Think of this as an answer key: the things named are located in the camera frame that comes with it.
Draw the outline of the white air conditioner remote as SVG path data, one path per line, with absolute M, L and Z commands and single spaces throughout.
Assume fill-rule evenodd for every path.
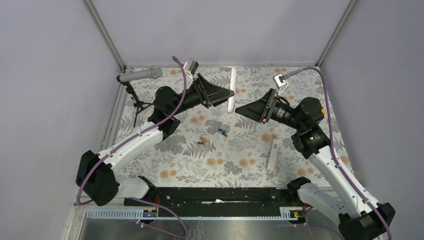
M 233 91 L 234 95 L 227 101 L 227 114 L 232 114 L 235 110 L 235 95 L 237 82 L 237 68 L 232 67 L 230 72 L 229 90 Z

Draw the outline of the orange battery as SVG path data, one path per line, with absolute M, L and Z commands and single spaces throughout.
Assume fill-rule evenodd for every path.
M 199 138 L 201 141 L 203 141 L 204 143 L 208 143 L 209 142 L 209 140 L 208 139 L 206 139 L 206 138 L 204 138 L 204 137 L 200 137 Z

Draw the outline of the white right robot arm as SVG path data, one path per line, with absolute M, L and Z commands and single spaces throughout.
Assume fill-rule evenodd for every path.
M 291 136 L 295 149 L 312 163 L 337 194 L 333 197 L 319 190 L 306 177 L 287 184 L 287 201 L 313 207 L 337 225 L 346 240 L 374 240 L 391 236 L 389 226 L 395 216 L 390 203 L 381 203 L 347 170 L 332 141 L 321 129 L 324 109 L 319 99 L 306 97 L 291 107 L 271 88 L 262 98 L 239 106 L 235 112 L 255 122 L 273 120 L 296 130 Z

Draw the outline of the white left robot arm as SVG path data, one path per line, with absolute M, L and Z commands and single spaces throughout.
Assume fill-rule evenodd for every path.
M 80 159 L 75 183 L 79 187 L 77 204 L 95 203 L 101 207 L 115 198 L 136 198 L 148 206 L 155 192 L 142 177 L 119 176 L 121 170 L 135 157 L 170 137 L 181 123 L 176 115 L 198 105 L 216 107 L 234 97 L 233 90 L 207 81 L 200 73 L 192 84 L 176 93 L 169 86 L 155 93 L 153 113 L 130 136 L 98 153 L 86 151 Z

